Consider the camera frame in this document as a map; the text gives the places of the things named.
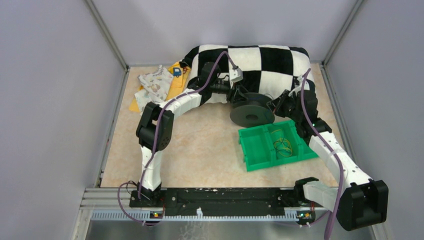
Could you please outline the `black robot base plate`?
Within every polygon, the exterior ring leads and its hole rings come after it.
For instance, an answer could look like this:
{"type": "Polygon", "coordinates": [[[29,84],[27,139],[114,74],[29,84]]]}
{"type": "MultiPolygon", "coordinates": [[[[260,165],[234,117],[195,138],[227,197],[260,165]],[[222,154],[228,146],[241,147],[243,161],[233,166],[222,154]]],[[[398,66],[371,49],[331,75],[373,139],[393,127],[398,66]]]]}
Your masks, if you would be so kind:
{"type": "Polygon", "coordinates": [[[311,202],[292,188],[162,188],[151,197],[131,192],[131,208],[159,208],[166,217],[194,216],[200,209],[206,217],[283,216],[287,208],[307,207],[311,202]]]}

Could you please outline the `dark grey filament spool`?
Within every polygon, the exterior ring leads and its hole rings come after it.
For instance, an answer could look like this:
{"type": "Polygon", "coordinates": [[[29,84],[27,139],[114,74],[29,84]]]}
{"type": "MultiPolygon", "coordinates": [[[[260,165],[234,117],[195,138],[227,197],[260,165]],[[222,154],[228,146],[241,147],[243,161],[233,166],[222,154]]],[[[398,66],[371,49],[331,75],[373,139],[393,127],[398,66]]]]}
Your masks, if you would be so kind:
{"type": "Polygon", "coordinates": [[[251,128],[274,123],[275,115],[267,106],[267,102],[273,100],[271,97],[255,92],[248,92],[245,95],[246,101],[231,104],[232,110],[229,116],[234,124],[251,128]]]}

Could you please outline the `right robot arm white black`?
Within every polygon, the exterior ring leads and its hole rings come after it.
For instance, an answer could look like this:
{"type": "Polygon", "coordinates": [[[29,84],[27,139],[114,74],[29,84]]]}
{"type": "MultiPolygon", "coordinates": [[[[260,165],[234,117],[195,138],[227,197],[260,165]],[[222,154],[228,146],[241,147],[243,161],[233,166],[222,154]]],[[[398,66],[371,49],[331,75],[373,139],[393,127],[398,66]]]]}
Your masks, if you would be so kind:
{"type": "Polygon", "coordinates": [[[330,222],[338,221],[346,231],[387,220],[387,184],[362,171],[338,143],[330,126],[318,116],[314,91],[285,90],[266,105],[275,115],[294,121],[299,137],[321,158],[338,183],[337,189],[318,180],[305,183],[293,192],[297,205],[307,206],[312,201],[325,207],[331,211],[330,222]]]}

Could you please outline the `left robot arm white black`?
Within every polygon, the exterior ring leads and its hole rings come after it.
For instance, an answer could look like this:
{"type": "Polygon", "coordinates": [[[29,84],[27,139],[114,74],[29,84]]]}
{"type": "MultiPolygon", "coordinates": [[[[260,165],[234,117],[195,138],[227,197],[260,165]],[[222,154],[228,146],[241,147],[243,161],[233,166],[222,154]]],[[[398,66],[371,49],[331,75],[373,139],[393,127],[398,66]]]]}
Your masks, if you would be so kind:
{"type": "Polygon", "coordinates": [[[179,95],[160,104],[146,104],[136,136],[143,156],[137,191],[147,206],[154,207],[160,202],[162,151],[171,141],[174,120],[203,105],[213,93],[229,94],[244,79],[242,70],[235,64],[229,69],[227,81],[220,74],[218,63],[206,62],[200,75],[188,81],[187,88],[179,95]]]}

